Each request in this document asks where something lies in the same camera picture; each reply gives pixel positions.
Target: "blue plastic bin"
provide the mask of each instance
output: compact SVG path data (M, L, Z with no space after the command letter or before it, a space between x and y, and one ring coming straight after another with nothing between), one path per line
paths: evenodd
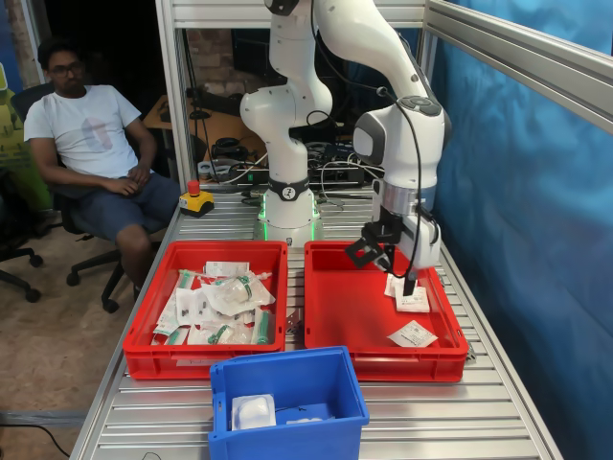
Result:
M346 347L230 359L211 367L211 386L212 460L358 458L369 415ZM232 398L264 394L275 400L277 425L232 431ZM314 417L323 421L286 424Z

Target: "aluminum table surface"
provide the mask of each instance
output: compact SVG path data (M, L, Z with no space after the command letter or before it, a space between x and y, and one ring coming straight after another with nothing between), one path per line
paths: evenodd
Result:
M216 195L215 210L201 219L175 215L154 267L169 242L251 240L258 209L242 204L241 199L240 195ZM322 206L326 240L356 240L370 218L370 200L347 199L344 203L342 209ZM459 383L361 383L371 422L362 431L360 459L561 459L446 248L436 269L476 359L466 363ZM304 304L302 250L289 251L288 270L287 314L288 321L295 321L302 317ZM122 341L70 458L208 459L207 433L213 427L209 382L131 379ZM301 347L300 336L287 336L287 350Z

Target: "blue tarp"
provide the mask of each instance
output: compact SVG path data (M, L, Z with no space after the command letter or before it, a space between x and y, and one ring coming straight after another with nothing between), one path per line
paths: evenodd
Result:
M460 0L611 54L613 1ZM449 44L444 239L567 459L613 458L613 136Z

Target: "red button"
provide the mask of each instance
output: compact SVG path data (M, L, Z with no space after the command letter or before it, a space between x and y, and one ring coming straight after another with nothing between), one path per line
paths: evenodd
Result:
M190 180L188 182L188 193L191 196L200 195L200 181L199 180Z

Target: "glasses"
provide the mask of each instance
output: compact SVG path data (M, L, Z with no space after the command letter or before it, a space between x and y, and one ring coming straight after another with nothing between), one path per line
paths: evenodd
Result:
M85 64L83 64L80 60L76 60L68 65L57 65L51 69L56 77L66 77L68 75L68 71L75 75L80 75L84 70Z

